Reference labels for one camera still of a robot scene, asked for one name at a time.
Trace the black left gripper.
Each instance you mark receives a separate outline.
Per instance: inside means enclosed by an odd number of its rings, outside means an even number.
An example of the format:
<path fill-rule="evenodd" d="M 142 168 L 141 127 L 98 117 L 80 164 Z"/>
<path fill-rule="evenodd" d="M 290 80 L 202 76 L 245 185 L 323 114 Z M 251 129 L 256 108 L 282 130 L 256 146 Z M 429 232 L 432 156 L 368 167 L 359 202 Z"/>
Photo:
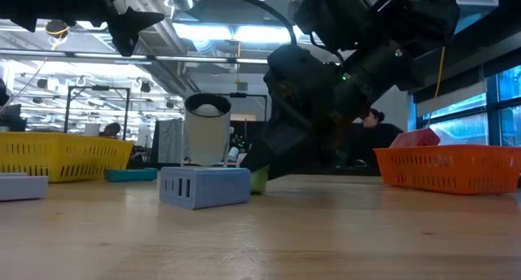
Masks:
<path fill-rule="evenodd" d="M 38 19 L 89 21 L 99 28 L 106 20 L 103 6 L 106 0 L 28 0 L 28 31 L 34 32 Z M 111 13 L 107 18 L 112 44 L 122 56 L 131 56 L 139 33 L 164 20 L 162 13 L 135 11 L 129 7 L 124 14 Z"/>

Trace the bright ceiling light panel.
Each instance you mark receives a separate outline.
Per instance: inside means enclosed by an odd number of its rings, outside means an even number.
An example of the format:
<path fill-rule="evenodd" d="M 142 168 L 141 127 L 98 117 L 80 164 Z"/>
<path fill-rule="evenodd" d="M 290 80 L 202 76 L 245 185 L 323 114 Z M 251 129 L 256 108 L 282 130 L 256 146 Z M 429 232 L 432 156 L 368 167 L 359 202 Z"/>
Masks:
<path fill-rule="evenodd" d="M 284 27 L 179 24 L 173 23 L 176 33 L 181 38 L 192 41 L 202 40 L 238 40 L 251 43 L 287 43 L 291 41 L 289 32 Z"/>

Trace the teal digital clock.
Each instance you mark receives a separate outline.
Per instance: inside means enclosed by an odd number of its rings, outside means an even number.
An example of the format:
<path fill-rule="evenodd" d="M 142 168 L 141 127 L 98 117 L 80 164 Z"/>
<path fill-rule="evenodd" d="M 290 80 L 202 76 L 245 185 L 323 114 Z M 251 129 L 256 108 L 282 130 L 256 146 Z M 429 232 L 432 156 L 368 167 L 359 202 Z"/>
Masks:
<path fill-rule="evenodd" d="M 157 178 L 157 173 L 155 168 L 110 169 L 104 171 L 104 179 L 108 182 L 153 181 Z"/>

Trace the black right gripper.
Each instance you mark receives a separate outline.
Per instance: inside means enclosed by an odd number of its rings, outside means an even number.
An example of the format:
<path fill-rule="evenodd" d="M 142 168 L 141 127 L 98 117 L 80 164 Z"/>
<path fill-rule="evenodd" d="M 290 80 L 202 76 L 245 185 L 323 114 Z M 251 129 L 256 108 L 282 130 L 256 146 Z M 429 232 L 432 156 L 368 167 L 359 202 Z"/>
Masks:
<path fill-rule="evenodd" d="M 343 81 L 344 58 L 324 62 L 300 46 L 280 46 L 267 56 L 264 76 L 276 113 L 240 166 L 251 173 L 269 167 L 271 178 L 330 167 L 336 159 L 334 88 Z M 299 147 L 307 143 L 326 147 Z M 274 150 L 289 150 L 282 153 Z"/>

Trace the yellow plastic basket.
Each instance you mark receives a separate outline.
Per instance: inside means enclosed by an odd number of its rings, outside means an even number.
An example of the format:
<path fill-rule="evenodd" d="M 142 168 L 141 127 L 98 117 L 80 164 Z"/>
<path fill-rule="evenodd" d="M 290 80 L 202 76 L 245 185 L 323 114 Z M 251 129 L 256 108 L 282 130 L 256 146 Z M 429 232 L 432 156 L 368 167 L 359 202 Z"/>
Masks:
<path fill-rule="evenodd" d="M 132 142 L 70 133 L 0 133 L 0 173 L 47 176 L 52 183 L 101 179 L 125 169 Z"/>

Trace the black round ceiling device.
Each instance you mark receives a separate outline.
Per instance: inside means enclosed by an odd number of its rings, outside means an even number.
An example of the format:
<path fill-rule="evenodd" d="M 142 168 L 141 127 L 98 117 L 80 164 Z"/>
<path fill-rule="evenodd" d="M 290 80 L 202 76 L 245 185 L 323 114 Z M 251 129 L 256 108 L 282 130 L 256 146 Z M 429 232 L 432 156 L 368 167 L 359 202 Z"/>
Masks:
<path fill-rule="evenodd" d="M 49 20 L 45 23 L 46 33 L 55 39 L 64 39 L 70 27 L 62 20 Z"/>

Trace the lavender multiport charger block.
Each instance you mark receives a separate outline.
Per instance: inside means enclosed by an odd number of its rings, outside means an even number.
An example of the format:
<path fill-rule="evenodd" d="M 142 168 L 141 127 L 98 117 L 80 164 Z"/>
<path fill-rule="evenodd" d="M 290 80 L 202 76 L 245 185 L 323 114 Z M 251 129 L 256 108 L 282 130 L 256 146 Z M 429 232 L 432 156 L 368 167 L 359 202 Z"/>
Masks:
<path fill-rule="evenodd" d="M 186 209 L 247 203 L 251 195 L 245 168 L 164 167 L 158 183 L 161 203 Z"/>

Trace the long LED light bar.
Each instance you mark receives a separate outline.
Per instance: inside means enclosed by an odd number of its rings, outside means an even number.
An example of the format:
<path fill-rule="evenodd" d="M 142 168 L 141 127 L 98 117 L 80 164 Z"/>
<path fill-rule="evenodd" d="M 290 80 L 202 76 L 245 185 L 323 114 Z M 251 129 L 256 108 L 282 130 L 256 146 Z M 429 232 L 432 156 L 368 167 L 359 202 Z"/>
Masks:
<path fill-rule="evenodd" d="M 15 50 L 0 49 L 0 58 L 5 59 L 70 59 L 72 62 L 99 61 L 114 64 L 151 65 L 154 62 L 183 62 L 183 63 L 213 63 L 213 64 L 253 64 L 267 65 L 266 59 L 249 59 L 237 57 L 201 57 L 185 55 L 132 55 L 122 56 L 118 54 L 85 53 L 72 51 L 53 50 Z"/>

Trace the grey curtain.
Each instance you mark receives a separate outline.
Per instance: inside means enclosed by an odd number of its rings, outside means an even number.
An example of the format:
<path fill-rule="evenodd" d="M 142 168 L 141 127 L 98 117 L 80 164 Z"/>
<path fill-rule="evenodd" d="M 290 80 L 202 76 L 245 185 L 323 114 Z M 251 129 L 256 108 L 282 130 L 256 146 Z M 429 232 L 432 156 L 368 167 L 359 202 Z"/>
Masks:
<path fill-rule="evenodd" d="M 182 119 L 157 120 L 152 139 L 151 162 L 181 162 Z"/>

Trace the orange plastic basket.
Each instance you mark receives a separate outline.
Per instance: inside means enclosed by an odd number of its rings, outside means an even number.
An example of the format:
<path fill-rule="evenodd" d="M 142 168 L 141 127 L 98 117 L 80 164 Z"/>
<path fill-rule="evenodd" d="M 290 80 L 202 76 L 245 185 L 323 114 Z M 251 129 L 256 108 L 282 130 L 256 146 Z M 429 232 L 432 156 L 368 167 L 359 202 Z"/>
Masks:
<path fill-rule="evenodd" d="M 448 145 L 375 151 L 389 186 L 453 195 L 514 193 L 521 176 L 521 147 Z"/>

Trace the black gantry frame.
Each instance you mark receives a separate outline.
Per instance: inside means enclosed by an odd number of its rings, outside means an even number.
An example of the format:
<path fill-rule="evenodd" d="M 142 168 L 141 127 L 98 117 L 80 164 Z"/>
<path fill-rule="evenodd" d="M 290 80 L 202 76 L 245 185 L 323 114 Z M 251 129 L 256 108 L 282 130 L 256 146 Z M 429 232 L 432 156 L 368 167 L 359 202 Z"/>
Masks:
<path fill-rule="evenodd" d="M 221 94 L 231 104 L 230 122 L 232 120 L 264 121 L 268 120 L 268 98 L 265 94 L 247 94 L 235 92 Z M 233 162 L 226 162 L 230 167 L 238 167 Z"/>
<path fill-rule="evenodd" d="M 123 135 L 122 139 L 126 139 L 126 130 L 127 130 L 127 124 L 128 124 L 128 118 L 129 118 L 129 104 L 130 104 L 130 88 L 124 88 L 124 87 L 111 87 L 109 85 L 89 85 L 89 86 L 79 86 L 79 85 L 73 85 L 68 87 L 68 94 L 67 94 L 67 101 L 66 101 L 66 107 L 65 107 L 65 113 L 64 113 L 64 126 L 63 126 L 63 132 L 68 133 L 68 122 L 69 122 L 69 115 L 71 110 L 71 102 L 72 100 L 76 99 L 77 96 L 81 93 L 83 93 L 85 90 L 93 90 L 93 91 L 116 91 L 120 97 L 125 100 L 125 114 L 124 114 L 124 125 L 123 125 Z"/>

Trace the person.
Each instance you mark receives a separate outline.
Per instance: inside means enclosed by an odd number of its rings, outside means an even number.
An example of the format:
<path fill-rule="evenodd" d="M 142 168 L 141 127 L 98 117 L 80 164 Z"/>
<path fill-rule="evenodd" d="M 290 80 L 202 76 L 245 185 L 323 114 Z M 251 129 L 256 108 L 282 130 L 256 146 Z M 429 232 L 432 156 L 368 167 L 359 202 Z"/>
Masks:
<path fill-rule="evenodd" d="M 239 159 L 239 155 L 246 152 L 246 138 L 243 135 L 235 134 L 231 139 L 231 156 L 234 161 Z"/>
<path fill-rule="evenodd" d="M 374 149 L 389 148 L 403 130 L 394 124 L 384 123 L 385 114 L 371 108 L 362 119 L 363 130 L 351 148 L 354 164 L 377 168 L 378 161 Z"/>
<path fill-rule="evenodd" d="M 116 138 L 121 130 L 119 123 L 111 123 L 107 125 L 102 132 L 99 133 L 100 137 Z"/>

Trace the black partition panels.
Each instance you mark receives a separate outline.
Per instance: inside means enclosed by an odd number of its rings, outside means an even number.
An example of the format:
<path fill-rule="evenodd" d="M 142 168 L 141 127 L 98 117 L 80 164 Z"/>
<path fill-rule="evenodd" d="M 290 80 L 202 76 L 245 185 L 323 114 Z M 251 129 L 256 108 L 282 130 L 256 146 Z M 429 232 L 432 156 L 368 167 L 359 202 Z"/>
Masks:
<path fill-rule="evenodd" d="M 259 138 L 264 125 L 264 121 L 232 120 L 230 122 L 230 148 L 232 137 L 235 134 L 243 135 L 246 138 L 246 152 L 240 154 L 239 159 L 234 161 L 229 148 L 229 153 L 227 156 L 229 162 L 235 163 L 236 166 L 240 165 L 248 150 L 251 148 L 251 145 Z"/>

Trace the black aluminium table frame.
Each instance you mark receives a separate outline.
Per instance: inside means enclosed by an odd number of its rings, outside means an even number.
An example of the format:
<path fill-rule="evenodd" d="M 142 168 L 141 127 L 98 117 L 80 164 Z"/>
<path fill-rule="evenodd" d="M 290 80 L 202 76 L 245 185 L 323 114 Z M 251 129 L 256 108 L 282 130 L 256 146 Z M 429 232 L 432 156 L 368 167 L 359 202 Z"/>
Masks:
<path fill-rule="evenodd" d="M 128 162 L 127 169 L 142 169 L 142 168 L 156 168 L 163 167 L 180 167 L 179 163 L 157 163 L 157 162 Z M 345 175 L 345 176 L 370 176 L 379 177 L 380 171 L 378 168 L 304 168 L 295 170 L 292 174 L 299 175 Z"/>

